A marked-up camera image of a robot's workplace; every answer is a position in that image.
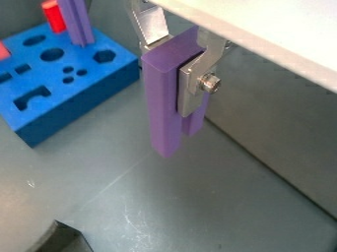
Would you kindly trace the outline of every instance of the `hole in foam block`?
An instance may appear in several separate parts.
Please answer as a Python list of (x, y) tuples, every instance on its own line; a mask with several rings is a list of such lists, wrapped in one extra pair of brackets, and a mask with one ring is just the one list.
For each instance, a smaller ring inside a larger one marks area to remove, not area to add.
[(36, 45), (36, 44), (42, 43), (44, 40), (46, 40), (46, 36), (44, 35), (35, 35), (35, 36), (30, 37), (24, 41), (24, 45), (26, 46), (32, 46), (32, 45)]
[(24, 64), (16, 68), (16, 72), (19, 75), (23, 75), (30, 70), (32, 70), (32, 68), (28, 64)]
[(84, 76), (87, 75), (88, 71), (86, 69), (80, 69), (78, 72), (76, 72), (76, 75), (78, 76)]
[(20, 111), (24, 111), (27, 109), (30, 100), (36, 96), (51, 96), (51, 92), (46, 86), (38, 87), (35, 90), (30, 91), (26, 95), (15, 100), (16, 107)]
[(68, 67), (64, 67), (64, 68), (63, 68), (63, 73), (64, 73), (64, 74), (68, 74), (68, 73), (71, 73), (72, 71), (74, 71), (74, 67), (70, 67), (70, 66), (68, 66)]
[(10, 73), (0, 74), (0, 84), (3, 84), (4, 82), (7, 82), (11, 79), (12, 79), (12, 75)]
[(94, 59), (98, 63), (109, 63), (113, 62), (117, 57), (117, 53), (113, 50), (98, 51), (94, 55)]
[(63, 79), (63, 83), (64, 84), (71, 84), (74, 82), (74, 78), (72, 77), (66, 77), (64, 79)]
[(60, 48), (52, 48), (42, 53), (40, 59), (43, 61), (51, 62), (62, 58), (64, 51)]

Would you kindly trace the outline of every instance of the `black object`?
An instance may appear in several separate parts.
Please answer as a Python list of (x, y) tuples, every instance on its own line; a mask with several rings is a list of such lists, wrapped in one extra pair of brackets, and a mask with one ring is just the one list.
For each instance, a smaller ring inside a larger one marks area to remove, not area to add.
[(79, 230), (58, 220), (27, 252), (94, 252)]

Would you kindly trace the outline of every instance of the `silver mounting plate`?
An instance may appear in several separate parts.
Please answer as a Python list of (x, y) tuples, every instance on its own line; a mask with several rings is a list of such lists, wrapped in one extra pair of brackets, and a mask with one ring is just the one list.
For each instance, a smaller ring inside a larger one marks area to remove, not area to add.
[(143, 0), (126, 0), (127, 14), (139, 38), (142, 52), (167, 41), (169, 33), (163, 9)]
[(178, 111), (187, 117), (202, 105), (205, 92), (202, 78), (214, 71), (214, 66), (229, 51), (230, 41), (199, 27), (198, 44), (206, 48), (205, 53), (179, 69)]

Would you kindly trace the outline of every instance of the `purple block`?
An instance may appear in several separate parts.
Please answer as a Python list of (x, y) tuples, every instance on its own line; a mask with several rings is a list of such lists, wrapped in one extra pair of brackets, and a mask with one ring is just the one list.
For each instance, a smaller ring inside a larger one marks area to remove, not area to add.
[(74, 44), (95, 42), (84, 0), (58, 0), (63, 20)]
[(150, 117), (151, 145), (169, 158), (181, 145), (182, 132), (189, 136), (203, 126), (209, 101), (190, 117), (178, 113), (178, 70), (203, 49), (197, 44), (198, 27), (193, 27), (142, 56)]
[(183, 133), (190, 137), (194, 136), (195, 133), (203, 128), (209, 99), (210, 94), (205, 93), (202, 106), (186, 119), (183, 119)]

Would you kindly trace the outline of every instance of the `screw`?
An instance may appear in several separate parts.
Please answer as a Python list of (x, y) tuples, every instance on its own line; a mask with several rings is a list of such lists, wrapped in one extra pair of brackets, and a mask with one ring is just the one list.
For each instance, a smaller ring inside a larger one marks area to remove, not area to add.
[(214, 73), (207, 73), (201, 77), (201, 89), (210, 94), (214, 94), (221, 86), (221, 79)]

